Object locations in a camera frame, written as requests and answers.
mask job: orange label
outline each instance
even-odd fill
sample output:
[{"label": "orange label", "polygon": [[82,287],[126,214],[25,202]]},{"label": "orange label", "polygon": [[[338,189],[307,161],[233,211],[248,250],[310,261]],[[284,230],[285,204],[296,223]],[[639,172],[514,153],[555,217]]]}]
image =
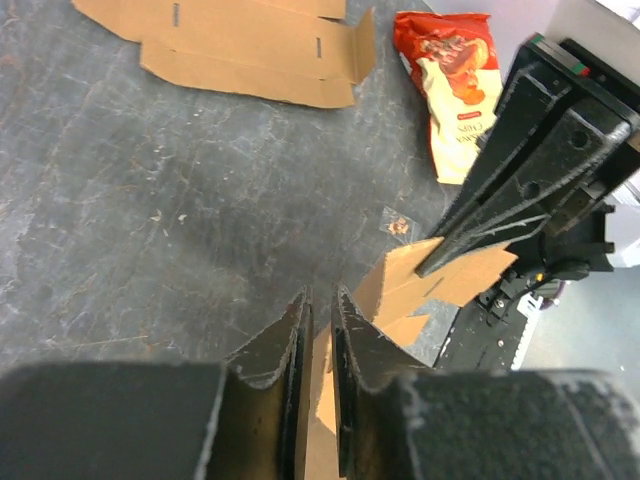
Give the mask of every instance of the orange label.
[{"label": "orange label", "polygon": [[482,112],[459,113],[458,120],[469,120],[470,118],[478,118],[482,116]]}]

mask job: scratched gray surface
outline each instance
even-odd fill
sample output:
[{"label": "scratched gray surface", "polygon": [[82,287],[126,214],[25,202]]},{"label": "scratched gray surface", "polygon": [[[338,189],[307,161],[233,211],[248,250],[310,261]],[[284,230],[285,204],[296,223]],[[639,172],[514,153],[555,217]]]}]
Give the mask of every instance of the scratched gray surface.
[{"label": "scratched gray surface", "polygon": [[69,0],[0,0],[0,370],[57,358],[215,360],[312,284],[328,321],[394,241],[455,189],[376,5],[378,65],[355,108],[176,87]]}]

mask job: small debris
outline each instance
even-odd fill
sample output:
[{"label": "small debris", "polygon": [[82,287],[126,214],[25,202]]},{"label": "small debris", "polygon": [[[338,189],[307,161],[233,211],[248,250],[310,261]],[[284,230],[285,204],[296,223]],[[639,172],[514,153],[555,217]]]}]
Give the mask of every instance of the small debris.
[{"label": "small debris", "polygon": [[395,222],[391,222],[389,224],[389,231],[393,235],[404,235],[409,231],[409,224],[406,219],[401,217]]}]

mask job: plastic wrapper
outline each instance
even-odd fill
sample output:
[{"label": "plastic wrapper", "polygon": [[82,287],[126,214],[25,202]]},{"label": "plastic wrapper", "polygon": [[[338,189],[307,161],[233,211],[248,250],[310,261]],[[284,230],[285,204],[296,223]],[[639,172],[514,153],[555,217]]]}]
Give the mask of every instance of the plastic wrapper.
[{"label": "plastic wrapper", "polygon": [[464,181],[478,156],[476,140],[495,122],[502,80],[488,19],[482,13],[396,15],[394,43],[429,105],[441,183]]}]

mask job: folded cardboard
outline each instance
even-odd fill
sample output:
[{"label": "folded cardboard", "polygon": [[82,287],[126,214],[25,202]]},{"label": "folded cardboard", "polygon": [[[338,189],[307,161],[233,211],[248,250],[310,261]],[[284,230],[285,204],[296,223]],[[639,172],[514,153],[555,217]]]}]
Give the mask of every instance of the folded cardboard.
[{"label": "folded cardboard", "polygon": [[[487,290],[516,256],[497,245],[456,258],[420,278],[416,267],[442,242],[432,238],[386,253],[369,271],[353,297],[367,320],[401,347],[412,345],[427,322],[425,316],[410,316],[429,300],[437,299],[463,307]],[[336,432],[331,346],[325,337],[314,344],[314,356],[324,357],[320,398],[316,417],[334,435]]]},{"label": "folded cardboard", "polygon": [[375,64],[371,11],[340,24],[345,0],[72,1],[141,43],[143,68],[185,87],[340,108]]}]

